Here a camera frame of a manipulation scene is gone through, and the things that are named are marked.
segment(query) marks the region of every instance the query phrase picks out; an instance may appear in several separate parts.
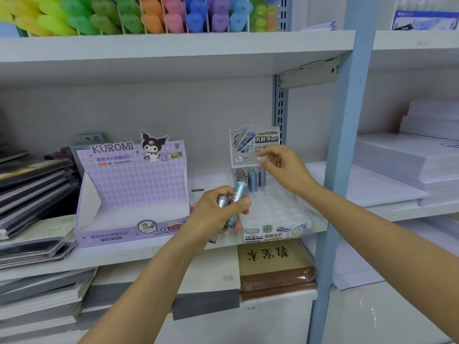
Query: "person's left arm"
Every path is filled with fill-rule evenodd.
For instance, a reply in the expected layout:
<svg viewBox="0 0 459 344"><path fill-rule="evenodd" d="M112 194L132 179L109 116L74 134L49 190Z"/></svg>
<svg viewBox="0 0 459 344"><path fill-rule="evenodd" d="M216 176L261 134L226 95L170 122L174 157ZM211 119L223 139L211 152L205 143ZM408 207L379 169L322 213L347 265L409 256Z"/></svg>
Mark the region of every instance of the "person's left arm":
<svg viewBox="0 0 459 344"><path fill-rule="evenodd" d="M204 193L180 231L78 344L153 343L192 260L228 219L248 213L248 197L219 208L219 194L232 196L233 192L225 186Z"/></svg>

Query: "blue metal post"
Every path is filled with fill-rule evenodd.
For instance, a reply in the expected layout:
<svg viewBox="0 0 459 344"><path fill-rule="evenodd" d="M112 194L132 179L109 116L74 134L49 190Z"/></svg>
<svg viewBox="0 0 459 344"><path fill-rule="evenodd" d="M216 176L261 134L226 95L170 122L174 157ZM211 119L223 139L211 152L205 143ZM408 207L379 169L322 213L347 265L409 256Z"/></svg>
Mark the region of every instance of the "blue metal post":
<svg viewBox="0 0 459 344"><path fill-rule="evenodd" d="M278 12L278 30L291 30L292 0L280 0ZM272 125L280 129L280 143L287 141L288 89L280 88L280 76L273 76L273 121Z"/></svg>
<svg viewBox="0 0 459 344"><path fill-rule="evenodd" d="M381 0L347 0L345 30L356 30L354 49L340 57L324 185L345 197L371 49ZM319 233L315 255L318 299L314 301L308 344L321 344L327 317L339 234L331 226Z"/></svg>

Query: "hand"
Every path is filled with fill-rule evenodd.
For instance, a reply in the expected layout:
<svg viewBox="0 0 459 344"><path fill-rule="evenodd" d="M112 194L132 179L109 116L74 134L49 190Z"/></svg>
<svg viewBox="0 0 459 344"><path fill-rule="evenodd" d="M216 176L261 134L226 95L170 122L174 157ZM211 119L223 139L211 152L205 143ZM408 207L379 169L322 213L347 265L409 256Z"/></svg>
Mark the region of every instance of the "hand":
<svg viewBox="0 0 459 344"><path fill-rule="evenodd" d="M260 164L282 186L301 196L304 190L317 184L307 171L303 161L285 145L270 146L258 153Z"/></svg>
<svg viewBox="0 0 459 344"><path fill-rule="evenodd" d="M245 195L243 199L220 208L217 204L217 198L220 194L232 197L234 188L223 186L205 192L186 223L176 234L196 245L198 253L204 250L207 242L215 234L223 232L223 226L227 220L239 213L248 214L250 205L252 205L252 200L248 195ZM234 228L238 231L242 230L239 218Z"/></svg>

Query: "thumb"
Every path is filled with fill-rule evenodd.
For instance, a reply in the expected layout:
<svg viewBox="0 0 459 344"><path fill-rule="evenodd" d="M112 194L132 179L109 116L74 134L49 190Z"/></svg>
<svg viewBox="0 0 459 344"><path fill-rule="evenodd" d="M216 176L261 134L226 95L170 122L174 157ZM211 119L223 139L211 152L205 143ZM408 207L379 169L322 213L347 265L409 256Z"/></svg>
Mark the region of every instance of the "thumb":
<svg viewBox="0 0 459 344"><path fill-rule="evenodd" d="M274 177L278 177L282 171L279 167L275 166L267 157L262 157L260 159L260 165Z"/></svg>
<svg viewBox="0 0 459 344"><path fill-rule="evenodd" d="M223 208L220 209L222 217L225 220L229 220L233 216L240 214L241 212L247 210L252 205L252 200L250 198L242 198L241 200L235 201Z"/></svg>

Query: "purple display box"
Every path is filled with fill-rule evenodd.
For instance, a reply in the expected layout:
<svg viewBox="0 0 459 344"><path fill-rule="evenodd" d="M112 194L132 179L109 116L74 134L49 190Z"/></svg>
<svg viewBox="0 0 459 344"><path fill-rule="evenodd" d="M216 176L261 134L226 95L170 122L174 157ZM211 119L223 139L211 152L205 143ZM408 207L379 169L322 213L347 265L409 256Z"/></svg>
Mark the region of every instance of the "purple display box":
<svg viewBox="0 0 459 344"><path fill-rule="evenodd" d="M183 141L144 137L143 144L92 145L77 154L85 171L79 246L174 234L190 215Z"/></svg>

